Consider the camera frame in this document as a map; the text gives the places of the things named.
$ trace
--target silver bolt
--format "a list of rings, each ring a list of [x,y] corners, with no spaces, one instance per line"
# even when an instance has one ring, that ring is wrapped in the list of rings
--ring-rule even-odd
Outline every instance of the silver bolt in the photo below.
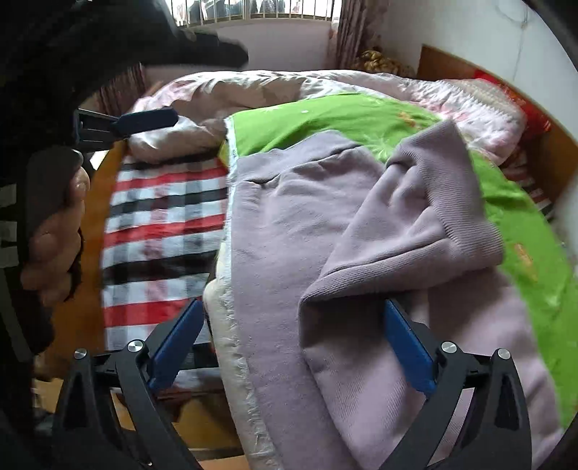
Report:
[[[79,360],[84,358],[87,355],[87,351],[84,348],[78,348],[75,352],[74,352],[74,359]]]
[[[140,351],[143,348],[143,342],[139,339],[135,339],[134,341],[131,341],[130,343],[128,343],[128,350],[132,353],[137,353],[138,351]]]
[[[458,347],[451,341],[444,341],[442,343],[442,351],[448,354],[454,354],[458,350]]]
[[[498,349],[498,356],[500,356],[502,359],[509,359],[512,357],[512,355],[510,354],[510,351],[508,351],[507,349],[504,349],[504,348]]]

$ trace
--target green blanket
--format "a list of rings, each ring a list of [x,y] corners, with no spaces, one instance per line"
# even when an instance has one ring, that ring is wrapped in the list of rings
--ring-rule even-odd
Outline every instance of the green blanket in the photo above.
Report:
[[[229,117],[228,146],[221,150],[221,158],[226,162],[229,155],[285,149],[314,133],[335,129],[386,161],[401,139],[438,121],[414,105],[363,94],[297,101]],[[470,151],[470,156],[487,217],[503,238],[501,269],[528,306],[540,352],[555,382],[562,423],[568,426],[578,407],[578,284],[556,237],[528,195],[481,154]]]

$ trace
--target floral curtain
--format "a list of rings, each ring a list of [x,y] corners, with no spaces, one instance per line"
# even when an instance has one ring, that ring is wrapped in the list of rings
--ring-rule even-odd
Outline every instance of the floral curtain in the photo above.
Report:
[[[334,67],[351,68],[360,50],[379,45],[388,7],[389,0],[343,0],[335,52],[330,52]]]
[[[128,112],[145,93],[145,73],[140,64],[113,78],[97,92],[98,109],[110,116]]]

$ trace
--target wooden headboard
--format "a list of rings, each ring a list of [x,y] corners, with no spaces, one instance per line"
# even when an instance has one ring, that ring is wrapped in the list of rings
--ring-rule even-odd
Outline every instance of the wooden headboard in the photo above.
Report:
[[[435,47],[424,45],[417,78],[431,81],[443,78],[473,78],[475,70],[481,68]],[[552,122],[550,132],[527,145],[526,151],[530,173],[550,200],[556,201],[578,168],[578,144],[564,127],[532,98],[509,83],[507,85],[525,100],[534,103]]]

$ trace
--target white wall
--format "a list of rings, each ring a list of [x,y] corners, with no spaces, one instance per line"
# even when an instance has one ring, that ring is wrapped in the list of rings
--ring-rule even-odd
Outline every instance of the white wall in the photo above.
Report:
[[[477,64],[540,104],[578,139],[578,72],[521,0],[391,0],[384,45],[417,69],[422,44]],[[557,204],[578,254],[578,179]]]
[[[329,21],[258,19],[211,25],[220,38],[234,39],[249,53],[245,70],[305,71],[322,69],[329,41]],[[149,84],[211,70],[206,67],[148,67]]]

